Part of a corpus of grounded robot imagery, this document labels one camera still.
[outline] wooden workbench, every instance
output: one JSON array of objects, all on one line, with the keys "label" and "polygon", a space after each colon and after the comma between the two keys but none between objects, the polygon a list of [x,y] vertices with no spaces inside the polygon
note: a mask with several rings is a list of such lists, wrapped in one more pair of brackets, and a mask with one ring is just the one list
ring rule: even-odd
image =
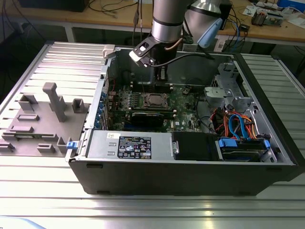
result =
[{"label": "wooden workbench", "polygon": [[[7,13],[13,19],[20,20],[20,14],[15,7],[7,0]],[[113,0],[102,0],[103,5],[113,3]],[[284,21],[281,27],[277,26],[253,26],[251,25],[251,17],[243,15],[244,7],[251,3],[247,0],[232,0],[236,16],[242,23],[249,25],[250,30],[247,36],[248,41],[264,42],[269,40],[268,43],[280,43],[290,45],[304,45],[305,42],[305,29],[297,27],[287,21]],[[132,4],[133,0],[123,1],[118,5],[111,5],[107,9],[114,9],[121,6]],[[100,10],[100,0],[96,0],[92,7]],[[21,8],[21,12],[33,23],[61,25],[65,27],[68,40],[73,42],[74,36],[72,27],[81,28],[96,28],[96,29],[110,29],[110,30],[124,30],[132,31],[133,17],[136,10],[136,5],[123,8],[117,11],[117,18],[106,15],[102,12],[96,12],[86,8],[84,12],[69,12],[62,10],[45,10],[45,9],[30,9]],[[148,32],[152,26],[153,9],[151,4],[143,5],[143,27],[144,32]],[[228,39],[228,36],[235,34],[235,30],[230,22],[227,22],[223,31],[218,32],[217,38],[223,36],[223,39]]]}]

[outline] wire bundle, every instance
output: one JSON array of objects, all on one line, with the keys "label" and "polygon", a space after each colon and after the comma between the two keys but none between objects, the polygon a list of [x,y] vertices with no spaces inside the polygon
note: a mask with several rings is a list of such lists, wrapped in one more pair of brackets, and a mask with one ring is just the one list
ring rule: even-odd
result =
[{"label": "wire bundle", "polygon": [[[246,115],[242,115],[235,111],[228,111],[231,113],[230,118],[228,118],[227,113],[223,113],[223,123],[220,124],[215,132],[224,137],[230,137],[240,140],[239,135],[236,133],[238,129],[241,129],[241,133],[244,139],[257,139],[256,134],[254,132],[254,123],[252,120]],[[216,110],[211,116],[211,120],[216,116]],[[239,121],[238,126],[233,130],[233,120]]]}]

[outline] blue latch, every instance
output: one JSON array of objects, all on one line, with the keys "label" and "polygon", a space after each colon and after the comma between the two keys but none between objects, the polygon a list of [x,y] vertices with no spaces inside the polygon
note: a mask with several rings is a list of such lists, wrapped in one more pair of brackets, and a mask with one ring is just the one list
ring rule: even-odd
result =
[{"label": "blue latch", "polygon": [[72,141],[67,143],[67,149],[77,149],[78,141]]},{"label": "blue latch", "polygon": [[270,149],[270,142],[268,140],[264,140],[265,146],[267,149]]},{"label": "blue latch", "polygon": [[231,138],[221,138],[218,140],[219,147],[237,147],[237,143],[235,139]]}]

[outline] sticker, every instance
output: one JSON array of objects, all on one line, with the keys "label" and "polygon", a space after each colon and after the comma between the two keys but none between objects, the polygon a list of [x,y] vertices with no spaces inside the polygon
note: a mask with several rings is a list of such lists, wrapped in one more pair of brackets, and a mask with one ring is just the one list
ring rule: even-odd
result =
[{"label": "sticker", "polygon": [[120,133],[108,133],[107,134],[107,138],[111,138],[111,139],[119,139],[120,136],[121,136]]},{"label": "sticker", "polygon": [[151,137],[125,137],[119,138],[118,158],[151,159]]}]

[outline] table leg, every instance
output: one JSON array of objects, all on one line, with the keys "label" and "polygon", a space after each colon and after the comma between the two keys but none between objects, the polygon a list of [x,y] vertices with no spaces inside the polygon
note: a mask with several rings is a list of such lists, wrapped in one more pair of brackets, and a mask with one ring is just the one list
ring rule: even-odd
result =
[{"label": "table leg", "polygon": [[68,38],[68,42],[75,42],[75,36],[73,33],[73,29],[71,26],[65,26],[66,35]]}]

